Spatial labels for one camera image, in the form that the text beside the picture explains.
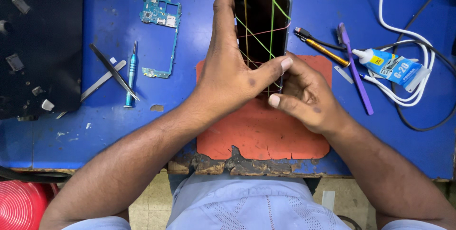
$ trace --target orange mat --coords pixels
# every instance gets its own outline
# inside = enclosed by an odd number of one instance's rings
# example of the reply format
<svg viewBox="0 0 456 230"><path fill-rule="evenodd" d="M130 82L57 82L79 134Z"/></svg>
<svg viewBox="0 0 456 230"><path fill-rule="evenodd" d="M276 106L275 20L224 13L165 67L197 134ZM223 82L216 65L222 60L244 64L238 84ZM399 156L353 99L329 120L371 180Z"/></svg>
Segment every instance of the orange mat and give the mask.
<svg viewBox="0 0 456 230"><path fill-rule="evenodd" d="M322 73L331 86L332 63L323 56L298 56ZM197 64L197 79L204 61ZM328 141L310 132L299 120L252 99L197 137L197 152L214 160L231 157L232 146L246 159L316 159L329 152Z"/></svg>

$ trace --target forearm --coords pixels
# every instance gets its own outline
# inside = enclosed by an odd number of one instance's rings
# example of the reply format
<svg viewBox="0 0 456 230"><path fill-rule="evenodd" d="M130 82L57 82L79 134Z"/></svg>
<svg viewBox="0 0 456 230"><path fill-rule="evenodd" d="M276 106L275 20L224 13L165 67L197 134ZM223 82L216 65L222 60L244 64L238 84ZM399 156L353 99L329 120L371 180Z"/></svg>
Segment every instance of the forearm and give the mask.
<svg viewBox="0 0 456 230"><path fill-rule="evenodd" d="M169 159L206 129L216 114L192 97L181 106L125 136L80 169L50 204L42 228L111 216L128 208Z"/></svg>
<svg viewBox="0 0 456 230"><path fill-rule="evenodd" d="M379 221L388 222L385 217L431 222L455 218L451 205L420 170L355 120L347 117L346 122L343 131L325 136L377 213L384 215Z"/></svg>

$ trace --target purple brush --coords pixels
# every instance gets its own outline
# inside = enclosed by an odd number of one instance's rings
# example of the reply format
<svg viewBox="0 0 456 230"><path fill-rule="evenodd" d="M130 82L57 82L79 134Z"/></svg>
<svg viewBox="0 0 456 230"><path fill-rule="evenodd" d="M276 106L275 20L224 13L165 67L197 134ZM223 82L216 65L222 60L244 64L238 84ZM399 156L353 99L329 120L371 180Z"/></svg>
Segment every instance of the purple brush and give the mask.
<svg viewBox="0 0 456 230"><path fill-rule="evenodd" d="M368 115L373 114L372 105L370 104L368 93L366 93L366 89L362 85L361 78L359 77L358 71L356 70L355 62L353 61L353 54L352 48L350 47L350 39L348 38L347 30L345 29L344 23L339 23L337 27L337 38L339 39L339 43L344 43L347 47L348 59L350 59L350 70L351 75L355 79L356 87L358 87L359 93L361 94L362 101L364 106L366 107L366 111Z"/></svg>

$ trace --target blue screwdriver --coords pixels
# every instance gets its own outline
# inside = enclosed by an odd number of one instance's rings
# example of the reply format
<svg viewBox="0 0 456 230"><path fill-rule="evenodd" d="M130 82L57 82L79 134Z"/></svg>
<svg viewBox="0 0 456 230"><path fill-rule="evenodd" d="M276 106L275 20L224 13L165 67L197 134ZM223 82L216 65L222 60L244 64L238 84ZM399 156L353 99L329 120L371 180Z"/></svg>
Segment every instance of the blue screwdriver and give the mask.
<svg viewBox="0 0 456 230"><path fill-rule="evenodd" d="M136 73L136 40L134 41L133 54L130 58L130 70L128 72L128 86L133 88L134 75ZM124 107L133 107L133 98L130 93L127 92L127 99L125 100Z"/></svg>

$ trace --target white cable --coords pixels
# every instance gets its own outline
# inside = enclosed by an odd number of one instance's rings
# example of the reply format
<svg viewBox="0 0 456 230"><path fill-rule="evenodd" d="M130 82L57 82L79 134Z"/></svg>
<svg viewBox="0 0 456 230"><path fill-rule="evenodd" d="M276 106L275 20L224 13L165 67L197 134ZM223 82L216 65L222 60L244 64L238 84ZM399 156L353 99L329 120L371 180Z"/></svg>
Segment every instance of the white cable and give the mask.
<svg viewBox="0 0 456 230"><path fill-rule="evenodd" d="M414 33L414 32L411 32L411 31L407 31L407 30L403 30L403 29L399 29L399 28L395 28L395 27L392 27L392 26L386 24L385 21L383 21L383 0L379 0L379 21L382 24L382 26L385 27L386 29L390 29L390 30L395 31L395 32L404 33L404 34L408 34L408 35L414 36L417 39L422 40L422 41L426 42L427 44L429 44L430 46L432 46L431 43L428 40L426 40L423 36L421 36L421 35L419 35L417 33ZM403 40L403 41L400 41L400 42L396 42L395 44L400 44L400 43L405 42L405 41L410 41L410 40ZM434 65L434 58L435 58L436 54L432 50L430 51L430 61L429 61L429 65L428 65L428 52L429 51L427 50L426 46L424 46L423 44L420 44L420 43L418 43L418 44L423 49L423 53L424 53L424 64L423 64L423 66L428 68L429 70L432 70L432 66ZM389 48L390 47L383 48L382 51L385 51L385 50L387 50ZM429 78L429 75L427 75L419 83L419 85L416 88L416 90L413 93L413 95L411 97L409 97L409 98L404 99L404 98L398 97L389 88L387 88L385 85L383 85L377 79L375 79L375 77L373 76L373 72L370 71L370 70L369 70L369 75L370 75L370 77L369 76L365 76L364 79L367 80L367 81L370 81L372 83L375 83L381 89L381 91L383 91L395 103L397 103L398 105L402 105L402 106L414 106L421 100L421 97L422 97L423 92L425 90L425 86L426 86L427 80ZM416 99L412 103L405 103L405 102L409 102L409 101L413 100L414 98L416 98Z"/></svg>

